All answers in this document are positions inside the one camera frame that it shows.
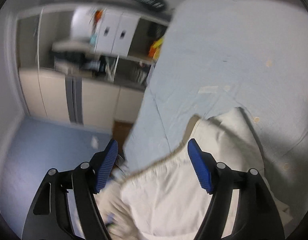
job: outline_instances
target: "bed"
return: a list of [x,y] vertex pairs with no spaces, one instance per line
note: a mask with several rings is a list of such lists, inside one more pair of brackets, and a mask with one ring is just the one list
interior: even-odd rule
[[186,0],[175,11],[134,128],[130,172],[179,145],[189,119],[241,107],[274,194],[308,209],[308,13],[279,0]]

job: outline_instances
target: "stain on sheet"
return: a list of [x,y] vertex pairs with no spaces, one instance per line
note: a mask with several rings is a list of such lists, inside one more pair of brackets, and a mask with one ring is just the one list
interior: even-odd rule
[[231,89],[231,86],[224,86],[224,90],[228,92]]
[[271,67],[273,65],[273,61],[271,59],[267,60],[266,67]]
[[198,90],[199,94],[216,94],[218,90],[218,86],[206,86],[206,87],[201,87]]
[[283,169],[284,169],[285,171],[289,170],[289,164],[288,164],[288,163],[285,163],[285,164],[283,165]]

